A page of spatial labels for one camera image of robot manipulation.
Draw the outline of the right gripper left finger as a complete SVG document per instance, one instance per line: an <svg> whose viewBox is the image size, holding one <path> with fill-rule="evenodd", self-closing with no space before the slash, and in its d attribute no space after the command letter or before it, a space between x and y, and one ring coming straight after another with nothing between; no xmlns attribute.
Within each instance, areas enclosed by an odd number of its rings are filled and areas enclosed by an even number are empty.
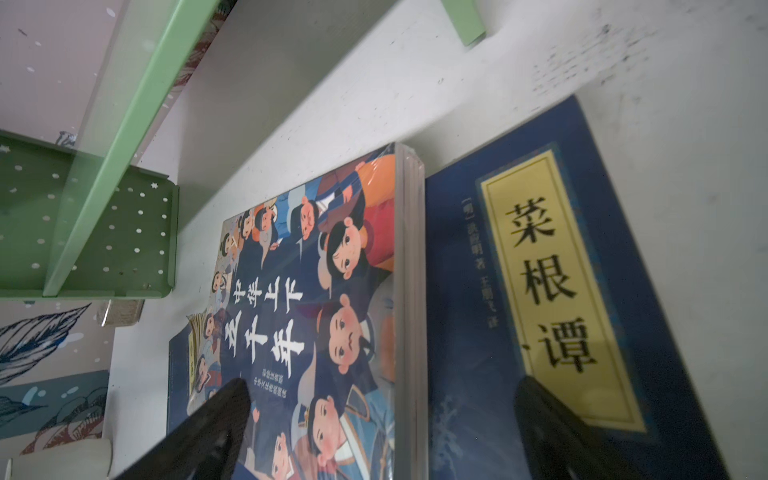
<svg viewBox="0 0 768 480"><path fill-rule="evenodd" d="M229 381L192 416L119 475L124 480L230 479L251 399L246 382Z"/></svg>

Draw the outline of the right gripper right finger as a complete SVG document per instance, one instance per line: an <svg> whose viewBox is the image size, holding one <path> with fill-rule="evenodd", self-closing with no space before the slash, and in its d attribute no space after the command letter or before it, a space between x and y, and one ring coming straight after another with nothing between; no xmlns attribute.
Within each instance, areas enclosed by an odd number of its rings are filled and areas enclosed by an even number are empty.
<svg viewBox="0 0 768 480"><path fill-rule="evenodd" d="M621 453L531 376L517 386L515 415L533 479L640 479Z"/></svg>

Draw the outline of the colourful illustrated history book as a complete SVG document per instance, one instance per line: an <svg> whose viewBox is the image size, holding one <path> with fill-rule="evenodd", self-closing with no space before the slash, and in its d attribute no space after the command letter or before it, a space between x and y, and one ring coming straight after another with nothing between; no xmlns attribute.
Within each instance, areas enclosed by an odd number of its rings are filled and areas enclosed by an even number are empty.
<svg viewBox="0 0 768 480"><path fill-rule="evenodd" d="M182 404L248 388L237 479L424 479L425 175L389 143L222 224Z"/></svg>

